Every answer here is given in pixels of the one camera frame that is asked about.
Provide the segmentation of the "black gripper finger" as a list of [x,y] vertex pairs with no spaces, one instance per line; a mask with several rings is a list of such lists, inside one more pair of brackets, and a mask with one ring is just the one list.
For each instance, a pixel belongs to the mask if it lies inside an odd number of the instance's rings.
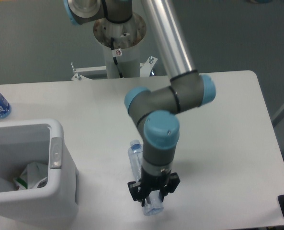
[[143,186],[141,182],[128,182],[128,189],[130,195],[134,201],[141,203],[141,206],[145,206],[146,198],[149,196],[149,189]]
[[159,197],[161,202],[164,201],[164,197],[166,197],[168,194],[172,194],[175,192],[179,183],[180,183],[180,178],[178,174],[176,172],[171,173],[167,184],[161,187],[159,190]]

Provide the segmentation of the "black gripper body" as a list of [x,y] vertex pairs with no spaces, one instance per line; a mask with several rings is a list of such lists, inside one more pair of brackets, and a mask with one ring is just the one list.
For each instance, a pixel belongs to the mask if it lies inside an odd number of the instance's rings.
[[162,190],[163,196],[170,193],[171,170],[164,171],[159,176],[149,174],[143,167],[141,168],[139,197],[146,198],[152,191]]

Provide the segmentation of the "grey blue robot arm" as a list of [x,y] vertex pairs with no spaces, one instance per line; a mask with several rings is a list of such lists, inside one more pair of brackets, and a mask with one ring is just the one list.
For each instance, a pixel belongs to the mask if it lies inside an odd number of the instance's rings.
[[[180,136],[177,114],[210,103],[216,88],[210,77],[200,75],[182,37],[178,18],[170,0],[142,1],[157,41],[170,85],[151,91],[137,87],[125,96],[125,106],[144,146],[139,165],[140,178],[129,182],[134,201],[143,207],[161,205],[173,193],[180,178],[171,171]],[[136,47],[145,27],[137,21],[130,0],[66,0],[70,21],[82,25],[94,22],[94,35],[108,49],[107,71],[127,78],[133,65],[125,61],[125,50]]]

